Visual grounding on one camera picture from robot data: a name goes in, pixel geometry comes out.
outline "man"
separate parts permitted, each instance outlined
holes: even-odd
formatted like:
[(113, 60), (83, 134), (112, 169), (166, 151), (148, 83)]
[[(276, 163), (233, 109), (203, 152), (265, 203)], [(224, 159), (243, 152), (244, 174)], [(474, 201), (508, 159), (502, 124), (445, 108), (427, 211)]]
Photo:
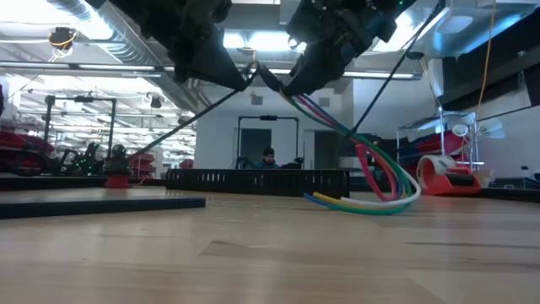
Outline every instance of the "man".
[(262, 152), (262, 159), (255, 164), (255, 169), (278, 169), (279, 166), (276, 164), (273, 156), (274, 153), (272, 148), (268, 147), (264, 149)]

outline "wall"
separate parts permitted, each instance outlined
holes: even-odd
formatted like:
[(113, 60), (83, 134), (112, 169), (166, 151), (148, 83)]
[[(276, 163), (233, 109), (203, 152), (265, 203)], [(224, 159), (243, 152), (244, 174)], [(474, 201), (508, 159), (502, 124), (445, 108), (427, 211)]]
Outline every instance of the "wall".
[[(357, 122), (377, 94), (384, 80), (354, 81), (354, 121)], [(435, 114), (435, 98), (427, 77), (419, 81), (391, 81), (360, 125), (359, 133), (376, 133), (396, 138), (396, 131), (410, 122)]]
[(482, 104), (478, 113), (479, 120), (514, 111), (496, 117), (503, 123), (505, 138), (478, 139), (480, 160), (485, 162), (483, 171), (494, 170), (495, 177), (504, 178), (522, 176), (522, 166), (540, 168), (540, 141), (537, 140), (540, 130), (540, 106), (529, 107), (530, 105), (525, 88)]
[[(333, 90), (317, 91), (312, 98), (330, 97), (331, 107), (326, 109), (348, 127), (352, 127), (369, 105), (383, 84), (379, 79), (356, 79), (342, 95), (334, 95)], [(226, 92), (217, 88), (207, 88), (205, 93), (210, 100), (217, 100)], [(252, 106), (250, 94), (264, 97), (263, 106)], [(427, 78), (419, 81), (390, 82), (373, 111), (360, 126), (361, 133), (377, 133), (382, 138), (395, 138), (397, 128), (422, 117), (435, 113), (435, 99), (429, 89)], [(236, 135), (239, 115), (279, 115), (294, 116), (300, 119), (299, 155), (305, 157), (306, 168), (315, 158), (314, 130), (325, 129), (304, 117), (278, 94), (268, 89), (255, 88), (238, 94), (226, 101), (212, 113), (197, 123), (197, 146), (195, 167), (227, 169), (234, 164), (236, 157)], [(294, 123), (242, 121), (243, 128), (272, 129), (273, 147), (279, 164), (290, 162), (295, 157)]]
[[(212, 100), (219, 93), (208, 90)], [(263, 106), (251, 106), (250, 94), (244, 92), (228, 100), (223, 108), (201, 118), (197, 123), (197, 145), (195, 148), (195, 168), (197, 169), (228, 169), (236, 159), (236, 130), (238, 116), (278, 115), (281, 117), (299, 118), (299, 156), (305, 156), (305, 163), (310, 163), (314, 157), (315, 141), (310, 130), (326, 129), (310, 118), (288, 105), (277, 93), (270, 90), (256, 89), (258, 95), (264, 96)], [(330, 97), (331, 107), (325, 110), (333, 115), (341, 114), (341, 96), (334, 95), (333, 90), (321, 90), (312, 98)], [(280, 165), (292, 161), (296, 156), (296, 124), (294, 121), (262, 122), (255, 119), (242, 120), (242, 128), (263, 128), (272, 130), (272, 146), (276, 153), (276, 162)]]

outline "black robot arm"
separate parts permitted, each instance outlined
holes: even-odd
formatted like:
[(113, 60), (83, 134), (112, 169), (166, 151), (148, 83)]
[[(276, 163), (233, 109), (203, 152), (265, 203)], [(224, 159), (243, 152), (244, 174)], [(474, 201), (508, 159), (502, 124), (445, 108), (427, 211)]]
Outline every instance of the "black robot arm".
[[(105, 0), (86, 0), (98, 8)], [(168, 51), (175, 76), (207, 80), (233, 90), (246, 82), (223, 47), (224, 31), (216, 23), (227, 18), (231, 0), (109, 0)], [(305, 42), (286, 95), (311, 94), (339, 79), (345, 67), (368, 50), (376, 37), (389, 41), (395, 19), (416, 0), (301, 0), (287, 26), (297, 42)]]
[(307, 47), (292, 69), (286, 95), (311, 94), (342, 77), (345, 67), (379, 37), (388, 42), (396, 18), (416, 0), (302, 0), (287, 26)]
[[(86, 0), (99, 8), (105, 0)], [(153, 37), (175, 63), (175, 80), (201, 79), (233, 90), (246, 82), (223, 47), (224, 30), (216, 23), (227, 18), (231, 0), (109, 0)]]

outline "doorway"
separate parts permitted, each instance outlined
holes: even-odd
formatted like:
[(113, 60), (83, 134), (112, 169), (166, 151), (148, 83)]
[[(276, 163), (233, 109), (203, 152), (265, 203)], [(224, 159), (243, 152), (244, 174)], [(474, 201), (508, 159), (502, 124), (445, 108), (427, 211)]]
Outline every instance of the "doorway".
[(243, 128), (240, 134), (240, 156), (254, 163), (262, 158), (262, 151), (272, 146), (271, 129)]

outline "yellow cable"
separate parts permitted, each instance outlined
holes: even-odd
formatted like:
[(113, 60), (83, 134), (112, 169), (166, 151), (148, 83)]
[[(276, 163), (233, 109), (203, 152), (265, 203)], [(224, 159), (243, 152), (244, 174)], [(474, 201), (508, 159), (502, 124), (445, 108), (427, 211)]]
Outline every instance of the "yellow cable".
[(395, 209), (396, 206), (389, 206), (389, 207), (386, 207), (386, 206), (381, 206), (381, 207), (374, 207), (374, 208), (366, 208), (366, 207), (363, 207), (363, 206), (360, 206), (360, 205), (357, 205), (357, 204), (350, 204), (350, 203), (346, 203), (340, 199), (335, 199), (335, 198), (331, 198), (327, 195), (324, 195), (324, 194), (320, 194), (320, 193), (313, 193), (313, 197), (315, 198), (319, 198), (320, 200), (323, 200), (329, 204), (334, 204), (334, 205), (337, 205), (337, 206), (341, 206), (341, 207), (346, 207), (346, 208), (352, 208), (352, 209), (362, 209), (362, 210), (384, 210), (384, 209)]
[[(486, 54), (486, 62), (483, 67), (483, 81), (482, 88), (480, 89), (480, 97), (478, 98), (478, 106), (476, 108), (475, 120), (478, 120), (478, 113), (480, 112), (480, 107), (482, 106), (483, 93), (486, 90), (486, 85), (488, 83), (488, 70), (489, 70), (489, 57), (491, 56), (491, 41), (493, 40), (493, 28), (495, 26), (495, 14), (497, 13), (497, 0), (493, 1), (493, 12), (491, 13), (491, 25), (489, 26), (489, 39), (488, 39), (488, 50)], [(462, 151), (465, 148), (465, 138), (462, 140)]]
[(52, 46), (65, 46), (71, 42), (73, 42), (75, 40), (75, 37), (77, 37), (77, 34), (78, 32), (75, 32), (75, 34), (73, 34), (73, 37), (71, 37), (69, 40), (67, 41), (64, 41), (64, 42), (52, 42), (51, 41), (51, 36), (52, 36), (52, 33), (49, 33), (49, 43), (52, 45)]

